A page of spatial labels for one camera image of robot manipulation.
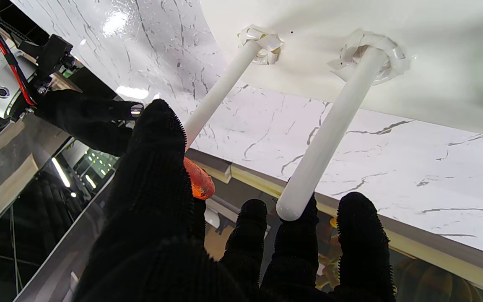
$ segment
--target glove finger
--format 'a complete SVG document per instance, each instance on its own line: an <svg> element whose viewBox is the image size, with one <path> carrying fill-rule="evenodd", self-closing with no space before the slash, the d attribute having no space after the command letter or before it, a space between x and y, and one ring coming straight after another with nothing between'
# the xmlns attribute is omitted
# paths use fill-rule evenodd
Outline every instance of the glove finger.
<svg viewBox="0 0 483 302"><path fill-rule="evenodd" d="M90 121L109 122L112 120L136 120L144 110L144 105L138 102L84 96L84 100L79 103L79 109Z"/></svg>
<svg viewBox="0 0 483 302"><path fill-rule="evenodd" d="M242 207L221 263L240 283L257 286L266 233L266 204L251 199Z"/></svg>
<svg viewBox="0 0 483 302"><path fill-rule="evenodd" d="M69 123L65 130L93 150L122 156L128 149L132 129L112 122Z"/></svg>
<svg viewBox="0 0 483 302"><path fill-rule="evenodd" d="M128 150L137 145L146 145L146 148L155 151L175 151L183 163L186 132L166 101L155 99L142 111L141 117L135 123Z"/></svg>
<svg viewBox="0 0 483 302"><path fill-rule="evenodd" d="M393 301L389 239L372 202L361 193L347 194L340 201L337 223L343 251L337 294L363 292Z"/></svg>
<svg viewBox="0 0 483 302"><path fill-rule="evenodd" d="M205 242L206 221L205 221L206 201L193 197L193 226L191 235L199 242Z"/></svg>

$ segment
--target gloved hand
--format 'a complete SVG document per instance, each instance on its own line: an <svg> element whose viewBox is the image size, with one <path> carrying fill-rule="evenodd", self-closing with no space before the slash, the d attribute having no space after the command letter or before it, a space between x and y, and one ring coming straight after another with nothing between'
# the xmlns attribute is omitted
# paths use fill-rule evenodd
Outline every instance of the gloved hand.
<svg viewBox="0 0 483 302"><path fill-rule="evenodd" d="M74 90L49 91L35 115L61 128L94 150L121 156L132 129L113 121L136 120L144 106L88 96Z"/></svg>
<svg viewBox="0 0 483 302"><path fill-rule="evenodd" d="M377 210L361 193L347 194L337 211L340 285L333 296L342 301L395 301L389 264L389 239Z"/></svg>
<svg viewBox="0 0 483 302"><path fill-rule="evenodd" d="M349 193L339 204L340 285L329 296L316 290L317 213L313 195L298 220L282 221L260 289L291 301L395 301L389 240L374 205L361 193ZM221 260L247 289L258 287L266 214L260 200L243 205Z"/></svg>

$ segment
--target ceiling light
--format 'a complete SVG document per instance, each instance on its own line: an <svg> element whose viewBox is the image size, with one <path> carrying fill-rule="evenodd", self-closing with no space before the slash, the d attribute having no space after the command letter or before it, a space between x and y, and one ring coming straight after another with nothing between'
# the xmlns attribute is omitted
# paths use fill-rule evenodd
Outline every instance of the ceiling light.
<svg viewBox="0 0 483 302"><path fill-rule="evenodd" d="M70 187L70 182L68 181L67 176L63 172L61 166L59 166L59 162L57 162L55 157L52 157L52 163L55 166L55 170L57 170L57 172L59 173L59 177L61 178L61 180L63 180L63 184L65 184L65 187Z"/></svg>

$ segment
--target screw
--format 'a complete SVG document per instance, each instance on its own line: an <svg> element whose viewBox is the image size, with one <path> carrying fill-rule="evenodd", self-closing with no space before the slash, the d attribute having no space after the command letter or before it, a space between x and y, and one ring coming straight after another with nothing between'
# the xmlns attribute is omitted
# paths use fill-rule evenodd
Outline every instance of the screw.
<svg viewBox="0 0 483 302"><path fill-rule="evenodd" d="M44 86L40 86L36 91L39 93L39 94L44 94L46 91L48 90L48 88L44 87Z"/></svg>
<svg viewBox="0 0 483 302"><path fill-rule="evenodd" d="M66 56L61 60L61 63L66 69L71 69L75 65L75 59L72 56Z"/></svg>

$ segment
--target black glove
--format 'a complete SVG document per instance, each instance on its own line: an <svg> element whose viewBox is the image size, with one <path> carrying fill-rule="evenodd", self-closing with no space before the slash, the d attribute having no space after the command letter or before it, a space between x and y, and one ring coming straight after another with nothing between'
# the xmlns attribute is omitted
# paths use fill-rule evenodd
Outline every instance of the black glove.
<svg viewBox="0 0 483 302"><path fill-rule="evenodd" d="M258 287L266 233L266 204L251 199L241 207L221 263L245 287Z"/></svg>
<svg viewBox="0 0 483 302"><path fill-rule="evenodd" d="M57 90L46 94L35 115L94 150L121 156L128 148L132 129L113 121L136 120L142 110L143 105L137 102L117 102L74 90Z"/></svg>
<svg viewBox="0 0 483 302"><path fill-rule="evenodd" d="M341 301L395 301L389 239L377 210L361 193L340 201L337 223L343 251L339 264L340 285L332 296Z"/></svg>

